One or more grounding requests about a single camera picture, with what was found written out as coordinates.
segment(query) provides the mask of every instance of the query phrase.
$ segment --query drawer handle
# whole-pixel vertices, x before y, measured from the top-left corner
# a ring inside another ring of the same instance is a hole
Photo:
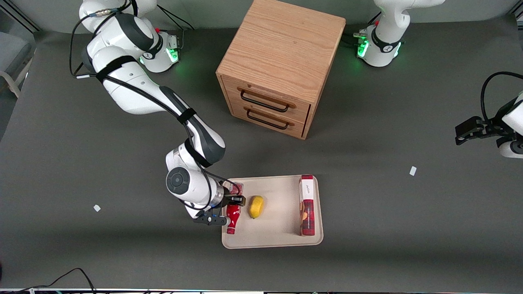
[[[243,96],[243,94],[245,94],[245,91],[242,90],[242,92],[240,93],[240,97],[242,98],[242,100],[244,101],[247,101],[247,102],[250,102],[250,103],[253,103],[253,104],[256,104],[256,105],[260,105],[260,106],[263,106],[265,108],[269,108],[271,110],[274,110],[274,111],[277,111],[277,112],[286,112],[287,110],[289,110],[289,106],[287,104],[287,106],[285,106],[285,108],[278,108],[278,107],[274,107],[272,105],[268,105],[268,104],[265,104],[263,102],[259,102],[259,101],[256,101],[256,100],[252,100],[250,98],[247,98],[245,96]]]
[[[253,117],[253,116],[250,115],[250,113],[251,113],[251,110],[248,109],[248,110],[247,110],[247,117],[248,117],[248,118],[250,118],[250,119],[252,119],[252,120],[256,120],[256,121],[261,122],[261,123],[264,123],[264,124],[266,124],[266,125],[268,125],[268,126],[271,126],[271,127],[273,127],[273,128],[277,128],[277,129],[280,129],[280,130],[286,130],[287,127],[289,126],[289,123],[288,123],[288,122],[285,123],[285,126],[284,126],[284,127],[282,127],[282,126],[276,125],[276,124],[274,124],[274,123],[272,123],[272,122],[264,121],[264,120],[259,119],[259,118],[257,118],[257,117]]]

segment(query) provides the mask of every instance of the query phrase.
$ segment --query tray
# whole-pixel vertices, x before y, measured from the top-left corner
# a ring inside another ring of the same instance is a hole
[[[227,234],[227,226],[222,227],[223,246],[228,249],[239,249],[320,244],[323,241],[323,224],[316,177],[314,177],[316,235],[300,236],[300,178],[301,175],[230,179],[243,184],[243,195],[247,198],[247,204],[242,207],[235,234]],[[255,195],[263,196],[265,207],[259,218],[252,219],[248,213],[248,204],[251,197]]]

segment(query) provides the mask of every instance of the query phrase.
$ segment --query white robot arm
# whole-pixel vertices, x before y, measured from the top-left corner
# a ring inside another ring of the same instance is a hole
[[[400,40],[411,23],[407,9],[433,7],[443,2],[445,0],[374,0],[382,15],[379,24],[354,34],[360,38],[357,57],[372,66],[388,65],[397,56]]]
[[[512,72],[492,74],[483,84],[481,108],[483,118],[474,116],[456,127],[456,145],[472,139],[501,137],[496,143],[504,157],[523,159],[523,92],[501,107],[493,118],[485,112],[484,97],[488,82],[497,75],[510,75],[523,79],[523,75]]]
[[[155,0],[133,0],[133,2],[138,3],[138,11],[142,13],[150,11],[152,6],[145,5],[146,9],[141,10],[140,3],[156,5]],[[80,16],[84,17],[82,15],[90,15],[109,8],[105,5],[121,7],[122,3],[117,0],[84,0]],[[96,18],[86,19],[89,19],[86,21],[88,30],[96,31],[100,24],[101,27],[84,51],[86,67],[91,68],[96,74],[87,74],[78,78],[97,77],[118,106],[130,114],[142,115],[168,111],[174,115],[186,128],[189,138],[166,156],[167,189],[184,203],[195,222],[226,225],[229,220],[226,217],[213,215],[212,208],[222,207],[228,203],[244,205],[245,198],[229,195],[226,188],[213,178],[209,178],[204,171],[205,167],[223,158],[225,153],[223,139],[173,90],[155,84],[137,62],[137,59],[157,46],[156,43],[162,36],[159,36],[150,22],[143,17],[117,13],[105,23],[102,23],[104,18],[101,20]],[[150,61],[149,65],[165,65],[165,59],[161,54],[156,54]]]

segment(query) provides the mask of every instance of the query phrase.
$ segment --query yellow lemon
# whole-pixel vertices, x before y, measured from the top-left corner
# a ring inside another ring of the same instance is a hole
[[[255,219],[263,212],[264,200],[262,196],[253,196],[251,198],[251,205],[249,206],[249,214],[251,218]]]

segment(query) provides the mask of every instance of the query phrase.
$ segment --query gray table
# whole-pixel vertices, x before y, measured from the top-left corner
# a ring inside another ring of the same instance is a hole
[[[127,114],[96,79],[70,78],[69,36],[44,33],[0,144],[3,287],[79,266],[98,288],[523,292],[523,161],[494,139],[454,144],[488,75],[521,72],[511,17],[412,25],[384,69],[342,45],[305,141],[229,114],[214,71],[234,33],[188,32],[181,62],[151,77],[223,136],[210,171],[316,175],[323,243],[225,249],[220,229],[193,224],[165,189],[178,122]],[[522,88],[496,78],[489,112]]]

